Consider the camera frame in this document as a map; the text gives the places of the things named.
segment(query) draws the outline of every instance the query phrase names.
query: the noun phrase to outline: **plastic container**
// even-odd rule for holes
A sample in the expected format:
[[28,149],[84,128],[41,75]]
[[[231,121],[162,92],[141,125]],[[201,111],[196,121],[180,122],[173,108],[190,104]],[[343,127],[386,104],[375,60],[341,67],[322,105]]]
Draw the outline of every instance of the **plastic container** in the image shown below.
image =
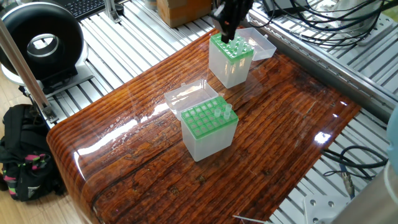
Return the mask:
[[246,81],[253,55],[253,48],[242,37],[228,44],[221,41],[221,34],[210,37],[209,68],[225,88]]
[[238,116],[219,96],[182,112],[182,139],[198,162],[232,144]]
[[209,68],[226,88],[231,88],[246,81],[252,60],[270,58],[275,51],[276,47],[255,28],[236,30],[228,44],[221,41],[221,34],[215,34],[210,37]]
[[166,103],[178,120],[181,120],[181,112],[199,105],[218,96],[217,92],[201,79],[191,84],[182,84],[180,88],[165,93]]
[[243,37],[254,49],[253,60],[263,60],[273,56],[276,47],[261,35],[255,28],[238,29],[236,32]]

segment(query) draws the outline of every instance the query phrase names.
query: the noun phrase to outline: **black backpack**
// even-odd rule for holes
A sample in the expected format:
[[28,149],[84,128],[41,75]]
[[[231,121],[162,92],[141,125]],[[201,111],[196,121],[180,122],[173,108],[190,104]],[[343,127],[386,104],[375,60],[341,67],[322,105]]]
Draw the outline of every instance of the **black backpack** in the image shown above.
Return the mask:
[[14,200],[22,202],[65,189],[45,140],[45,121],[32,105],[17,105],[4,115],[5,135],[0,141],[3,179]]

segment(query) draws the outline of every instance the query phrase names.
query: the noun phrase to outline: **wooden table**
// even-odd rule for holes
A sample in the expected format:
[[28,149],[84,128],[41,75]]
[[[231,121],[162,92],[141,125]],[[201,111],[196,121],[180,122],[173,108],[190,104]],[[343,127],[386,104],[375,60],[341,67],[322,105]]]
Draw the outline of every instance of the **wooden table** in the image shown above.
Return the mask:
[[[93,223],[267,220],[359,111],[278,51],[226,89],[208,69],[214,33],[51,129],[69,194]],[[232,146],[194,162],[164,93],[201,78],[239,123]]]

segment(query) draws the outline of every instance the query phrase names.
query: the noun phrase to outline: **keyboard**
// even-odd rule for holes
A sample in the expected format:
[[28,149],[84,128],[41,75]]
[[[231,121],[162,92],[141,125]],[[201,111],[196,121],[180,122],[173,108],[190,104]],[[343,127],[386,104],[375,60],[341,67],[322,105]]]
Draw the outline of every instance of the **keyboard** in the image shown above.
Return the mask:
[[68,9],[80,21],[105,9],[103,0],[55,0]]

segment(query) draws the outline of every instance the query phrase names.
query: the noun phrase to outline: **open box lid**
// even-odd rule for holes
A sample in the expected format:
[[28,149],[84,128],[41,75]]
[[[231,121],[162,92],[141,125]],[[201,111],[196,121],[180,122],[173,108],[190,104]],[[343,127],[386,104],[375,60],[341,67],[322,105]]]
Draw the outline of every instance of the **open box lid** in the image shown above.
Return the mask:
[[164,94],[166,103],[178,120],[181,120],[181,112],[200,105],[218,96],[217,92],[201,79],[191,84],[181,84],[181,87]]
[[270,58],[276,51],[276,47],[267,40],[266,35],[261,35],[255,28],[237,29],[236,33],[254,48],[254,61]]

